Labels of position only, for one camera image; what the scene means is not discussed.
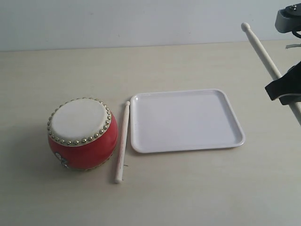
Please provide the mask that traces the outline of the white wooden drumstick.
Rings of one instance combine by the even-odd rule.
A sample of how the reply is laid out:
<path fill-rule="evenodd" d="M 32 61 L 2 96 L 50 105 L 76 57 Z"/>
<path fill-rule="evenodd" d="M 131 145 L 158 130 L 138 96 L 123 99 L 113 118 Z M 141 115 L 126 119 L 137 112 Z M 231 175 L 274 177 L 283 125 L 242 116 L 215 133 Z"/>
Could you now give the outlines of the white wooden drumstick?
<path fill-rule="evenodd" d="M 274 61 L 267 53 L 259 38 L 252 31 L 251 26 L 248 23 L 242 23 L 241 30 L 246 34 L 250 44 L 252 45 L 253 49 L 255 50 L 256 54 L 260 58 L 262 64 L 265 66 L 267 72 L 270 74 L 273 81 L 281 78 L 283 75 L 276 67 Z M 299 106 L 299 103 L 287 105 L 290 107 L 298 123 L 301 122 L 301 107 Z"/>

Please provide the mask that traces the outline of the wooden drumstick with red marks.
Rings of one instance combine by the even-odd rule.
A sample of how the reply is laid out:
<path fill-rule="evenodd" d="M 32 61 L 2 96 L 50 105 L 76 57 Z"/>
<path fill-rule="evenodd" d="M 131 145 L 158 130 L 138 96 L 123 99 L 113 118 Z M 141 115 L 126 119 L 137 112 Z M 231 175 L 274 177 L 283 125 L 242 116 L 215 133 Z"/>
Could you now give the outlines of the wooden drumstick with red marks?
<path fill-rule="evenodd" d="M 121 127 L 121 137 L 120 137 L 120 147 L 119 147 L 119 156 L 115 174 L 115 183 L 120 184 L 123 179 L 123 168 L 124 168 L 124 158 L 125 158 L 125 150 L 127 145 L 127 131 L 128 131 L 128 123 L 129 123 L 129 115 L 130 115 L 130 101 L 125 102 L 123 121 Z"/>

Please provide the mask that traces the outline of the red drum with brass studs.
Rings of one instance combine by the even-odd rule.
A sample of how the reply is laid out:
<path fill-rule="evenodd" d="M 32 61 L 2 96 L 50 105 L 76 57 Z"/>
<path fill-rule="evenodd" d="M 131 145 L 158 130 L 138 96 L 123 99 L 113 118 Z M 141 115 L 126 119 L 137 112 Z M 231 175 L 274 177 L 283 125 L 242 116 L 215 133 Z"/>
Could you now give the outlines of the red drum with brass studs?
<path fill-rule="evenodd" d="M 118 141 L 116 119 L 97 98 L 72 99 L 56 108 L 47 121 L 48 144 L 60 164 L 91 170 L 105 163 Z"/>

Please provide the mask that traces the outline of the white rectangular plastic tray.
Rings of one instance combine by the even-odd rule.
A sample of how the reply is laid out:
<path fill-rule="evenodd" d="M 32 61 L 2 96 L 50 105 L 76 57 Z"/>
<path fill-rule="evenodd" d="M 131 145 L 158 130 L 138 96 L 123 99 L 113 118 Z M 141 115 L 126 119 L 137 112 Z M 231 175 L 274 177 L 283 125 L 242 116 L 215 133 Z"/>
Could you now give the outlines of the white rectangular plastic tray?
<path fill-rule="evenodd" d="M 142 154 L 235 148 L 246 140 L 219 89 L 138 93 L 130 100 L 130 130 Z"/>

